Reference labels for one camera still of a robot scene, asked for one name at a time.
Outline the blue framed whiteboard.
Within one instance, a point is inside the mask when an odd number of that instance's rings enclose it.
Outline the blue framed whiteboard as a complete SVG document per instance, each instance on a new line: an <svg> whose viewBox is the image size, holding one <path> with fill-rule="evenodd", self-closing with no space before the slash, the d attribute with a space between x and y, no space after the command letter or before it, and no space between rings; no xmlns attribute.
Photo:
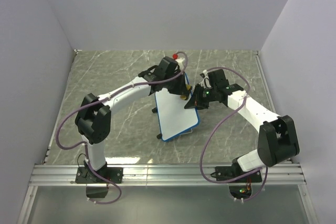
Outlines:
<svg viewBox="0 0 336 224"><path fill-rule="evenodd" d="M192 132L192 129L200 123L198 111L185 109L185 105L191 98L182 99L179 95L170 94L167 89L154 94L155 108L153 113L158 115L160 133L157 139L168 142L182 134Z"/></svg>

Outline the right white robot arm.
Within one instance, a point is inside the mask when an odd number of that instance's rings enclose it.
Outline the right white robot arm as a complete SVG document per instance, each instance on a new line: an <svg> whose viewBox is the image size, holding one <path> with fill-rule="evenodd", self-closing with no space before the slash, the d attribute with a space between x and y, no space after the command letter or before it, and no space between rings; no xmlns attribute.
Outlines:
<svg viewBox="0 0 336 224"><path fill-rule="evenodd" d="M238 113L258 133L257 148L233 160L222 182L243 182L262 168L272 167L300 153L294 120L280 116L258 103L249 95L250 86L243 88L230 84L225 76L225 67L214 67L201 73L202 82L194 88L186 109L207 109L211 102L219 102L232 113Z"/></svg>

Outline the yellow whiteboard eraser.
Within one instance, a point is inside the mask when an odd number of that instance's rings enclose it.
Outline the yellow whiteboard eraser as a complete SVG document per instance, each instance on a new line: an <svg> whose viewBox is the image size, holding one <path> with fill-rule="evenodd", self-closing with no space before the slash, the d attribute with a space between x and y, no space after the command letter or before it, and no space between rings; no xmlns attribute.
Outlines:
<svg viewBox="0 0 336 224"><path fill-rule="evenodd" d="M188 93L188 91L187 91L187 89L186 89L186 91L182 94L182 95L186 95L186 94L191 94L191 93Z"/></svg>

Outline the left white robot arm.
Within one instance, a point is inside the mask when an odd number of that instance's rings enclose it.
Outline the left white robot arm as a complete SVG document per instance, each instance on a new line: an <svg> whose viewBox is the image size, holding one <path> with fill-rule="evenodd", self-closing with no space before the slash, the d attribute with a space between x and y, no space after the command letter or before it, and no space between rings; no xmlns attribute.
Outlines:
<svg viewBox="0 0 336 224"><path fill-rule="evenodd" d="M75 125L86 143L86 165L90 180L100 183L106 178L106 158L104 140L110 134L111 119L123 107L145 98L162 89L186 100L191 93L191 86L186 83L185 69L188 63L184 52L177 52L172 57L164 57L158 65L140 72L128 84L101 96L88 94L79 111Z"/></svg>

